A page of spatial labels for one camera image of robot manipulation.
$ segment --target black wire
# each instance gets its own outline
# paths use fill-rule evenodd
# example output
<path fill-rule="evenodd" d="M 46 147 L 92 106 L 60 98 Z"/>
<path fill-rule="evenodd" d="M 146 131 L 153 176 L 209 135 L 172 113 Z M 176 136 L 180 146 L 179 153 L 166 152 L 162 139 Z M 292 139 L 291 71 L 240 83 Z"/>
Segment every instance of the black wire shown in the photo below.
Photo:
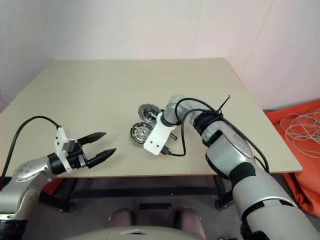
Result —
<path fill-rule="evenodd" d="M 183 153 L 182 154 L 176 154 L 176 153 L 172 153 L 171 152 L 171 153 L 168 153 L 168 155 L 175 156 L 175 157 L 183 157 L 183 156 L 186 155 L 187 152 L 186 152 L 186 141 L 185 141 L 185 122 L 186 122 L 187 116 L 190 113 L 198 112 L 198 111 L 211 112 L 210 110 L 205 110 L 205 109 L 202 109 L 202 108 L 195 108 L 195 109 L 192 109 L 190 111 L 187 111 L 186 114 L 183 116 L 182 121 L 181 121 L 181 139 L 182 139 Z"/>
<path fill-rule="evenodd" d="M 5 177 L 6 177 L 6 173 L 7 173 L 7 170 L 8 170 L 8 167 L 9 167 L 9 163 L 10 163 L 10 160 L 11 160 L 11 157 L 12 157 L 12 154 L 14 152 L 14 148 L 15 148 L 15 145 L 16 145 L 16 141 L 18 139 L 18 136 L 21 132 L 21 130 L 29 123 L 31 122 L 32 120 L 34 119 L 45 119 L 45 120 L 48 120 L 49 122 L 51 122 L 53 125 L 55 125 L 55 127 L 58 129 L 60 128 L 61 126 L 56 123 L 55 121 L 53 121 L 52 119 L 50 119 L 49 117 L 46 117 L 46 116 L 33 116 L 31 118 L 29 118 L 28 120 L 26 120 L 24 123 L 21 124 L 21 126 L 18 128 L 18 130 L 16 131 L 13 139 L 12 139 L 12 142 L 11 142 L 11 145 L 10 145 L 10 149 L 9 149 L 9 152 L 8 152 L 8 156 L 6 158 L 6 161 L 5 161 L 5 164 L 4 164 L 4 167 L 3 167 L 3 171 L 2 171 L 2 175 L 1 175 L 1 182 L 0 182 L 0 190 L 2 189 L 2 186 L 4 184 L 4 180 L 5 180 Z"/>
<path fill-rule="evenodd" d="M 198 103 L 201 103 L 203 104 L 204 106 L 206 106 L 207 108 L 209 108 L 212 112 L 214 113 L 217 113 L 219 114 L 220 116 L 218 117 L 218 119 L 220 118 L 223 122 L 225 122 L 226 124 L 228 124 L 231 128 L 233 128 L 242 138 L 244 138 L 257 152 L 258 154 L 262 157 L 263 159 L 263 162 L 264 164 L 262 164 L 261 160 L 256 158 L 262 165 L 263 169 L 269 174 L 270 173 L 270 169 L 269 169 L 269 164 L 268 164 L 268 160 L 267 158 L 265 157 L 265 155 L 260 151 L 260 149 L 244 134 L 242 133 L 236 126 L 234 126 L 231 122 L 229 122 L 227 119 L 225 119 L 223 117 L 223 114 L 222 113 L 218 113 L 213 107 L 211 107 L 208 103 L 202 101 L 202 100 L 199 100 L 197 98 L 193 98 L 193 97 L 186 97 L 186 98 L 183 98 L 181 100 L 179 100 L 176 105 L 175 105 L 175 108 L 174 108 L 174 113 L 175 113 L 175 116 L 176 118 L 178 119 L 179 121 L 179 116 L 178 116 L 178 106 L 181 102 L 184 102 L 184 101 L 195 101 L 195 102 L 198 102 Z M 181 123 L 181 137 L 182 137 L 182 147 L 183 147 L 183 154 L 170 154 L 172 156 L 177 156 L 177 157 L 183 157 L 186 155 L 186 146 L 185 146 L 185 136 L 184 136 L 184 121 L 186 120 L 186 115 L 189 114 L 190 112 L 196 112 L 197 111 L 203 111 L 203 112 L 210 112 L 210 110 L 204 110 L 204 109 L 200 109 L 200 108 L 197 108 L 197 109 L 194 109 L 194 111 L 190 110 L 188 111 L 184 117 L 182 118 L 182 123 Z"/>

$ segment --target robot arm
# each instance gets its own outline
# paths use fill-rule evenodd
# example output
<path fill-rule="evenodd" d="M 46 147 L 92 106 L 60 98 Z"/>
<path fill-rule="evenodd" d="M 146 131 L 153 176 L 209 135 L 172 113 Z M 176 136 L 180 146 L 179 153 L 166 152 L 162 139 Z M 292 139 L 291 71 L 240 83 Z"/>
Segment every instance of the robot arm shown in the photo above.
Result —
<path fill-rule="evenodd" d="M 55 153 L 19 166 L 11 181 L 0 191 L 0 239 L 22 237 L 29 212 L 47 183 L 64 172 L 92 168 L 109 158 L 115 148 L 105 150 L 92 159 L 87 159 L 82 149 L 83 145 L 95 142 L 105 134 L 96 132 L 77 140 L 67 129 L 59 127 L 54 141 Z"/>
<path fill-rule="evenodd" d="M 173 128 L 188 111 L 208 109 L 192 101 L 180 105 L 182 98 L 171 98 L 164 113 L 157 117 L 157 126 L 160 127 L 155 126 L 144 144 L 145 149 L 155 153 L 150 142 L 163 147 L 168 134 L 161 135 L 161 130 Z M 241 234 L 245 240 L 320 239 L 319 232 L 277 181 L 257 166 L 247 141 L 223 121 L 217 111 L 195 111 L 190 115 L 188 121 L 208 147 L 205 158 L 209 166 L 231 180 L 233 200 L 242 220 Z"/>

